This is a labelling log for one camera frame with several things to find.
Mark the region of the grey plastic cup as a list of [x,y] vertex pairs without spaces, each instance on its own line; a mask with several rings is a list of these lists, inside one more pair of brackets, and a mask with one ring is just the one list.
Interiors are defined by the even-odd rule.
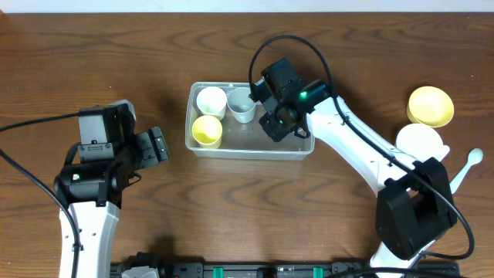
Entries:
[[246,87],[234,89],[227,98],[227,105],[234,118],[247,124],[255,116],[256,103],[250,98],[251,90]]

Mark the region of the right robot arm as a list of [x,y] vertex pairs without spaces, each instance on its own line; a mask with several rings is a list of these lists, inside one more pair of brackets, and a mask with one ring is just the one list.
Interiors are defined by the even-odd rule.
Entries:
[[352,114],[331,84],[306,83],[285,58],[249,86],[250,97],[266,109],[259,123],[273,141],[288,134],[322,140],[377,196],[381,244],[371,267],[412,268],[457,223],[452,196],[461,181],[448,179],[441,155],[418,158],[394,147]]

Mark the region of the white plastic bowl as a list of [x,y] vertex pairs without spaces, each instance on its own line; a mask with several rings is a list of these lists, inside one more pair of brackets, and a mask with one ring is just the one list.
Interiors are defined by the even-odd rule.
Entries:
[[446,144],[439,133],[425,124],[406,125],[399,130],[395,141],[395,146],[399,150],[419,161],[435,158],[442,145]]

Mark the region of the yellow plastic bowl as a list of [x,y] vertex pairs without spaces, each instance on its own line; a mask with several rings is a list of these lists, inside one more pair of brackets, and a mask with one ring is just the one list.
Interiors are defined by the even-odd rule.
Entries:
[[454,113],[451,97],[435,86],[421,86],[408,99],[407,116],[412,123],[443,127],[452,120]]

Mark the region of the black mounting rail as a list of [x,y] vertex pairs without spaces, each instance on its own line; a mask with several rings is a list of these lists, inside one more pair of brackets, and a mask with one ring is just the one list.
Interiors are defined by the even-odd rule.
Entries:
[[157,256],[138,253],[110,266],[110,278],[327,278],[327,277],[459,277],[456,263],[419,263],[408,270],[378,272],[358,260],[332,263],[241,264],[164,263]]

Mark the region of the yellow plastic cup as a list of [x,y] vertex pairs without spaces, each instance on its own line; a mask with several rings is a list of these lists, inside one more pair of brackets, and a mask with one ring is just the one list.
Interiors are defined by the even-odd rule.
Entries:
[[192,136],[202,148],[217,149],[222,142],[222,123],[216,117],[204,115],[192,125]]

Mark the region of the white plastic cup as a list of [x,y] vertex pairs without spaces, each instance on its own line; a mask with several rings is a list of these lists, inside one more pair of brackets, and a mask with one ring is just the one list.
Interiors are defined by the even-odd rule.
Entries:
[[209,115],[222,120],[225,116],[227,96],[223,89],[217,86],[204,88],[197,96],[196,104],[203,115]]

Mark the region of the white plastic spoon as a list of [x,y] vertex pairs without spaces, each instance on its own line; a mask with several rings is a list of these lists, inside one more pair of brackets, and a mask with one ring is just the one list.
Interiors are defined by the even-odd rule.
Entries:
[[474,148],[469,152],[467,157],[467,162],[450,182],[450,188],[452,190],[453,195],[458,191],[461,183],[465,179],[465,176],[468,174],[470,168],[476,164],[479,164],[482,161],[482,159],[483,159],[483,151],[480,148]]

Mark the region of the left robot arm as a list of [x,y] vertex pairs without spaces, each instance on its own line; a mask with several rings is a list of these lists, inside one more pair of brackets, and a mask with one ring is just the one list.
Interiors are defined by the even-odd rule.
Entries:
[[63,204],[61,277],[108,277],[123,190],[140,169],[169,158],[159,127],[135,133],[133,104],[81,110],[80,142],[67,152],[54,185]]

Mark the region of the white plastic fork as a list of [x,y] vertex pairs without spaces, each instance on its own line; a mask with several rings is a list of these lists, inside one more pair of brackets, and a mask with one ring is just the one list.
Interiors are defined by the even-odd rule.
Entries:
[[448,145],[442,145],[439,148],[438,153],[435,155],[435,158],[438,161],[443,161],[443,159],[448,155],[449,152],[450,152],[450,147]]

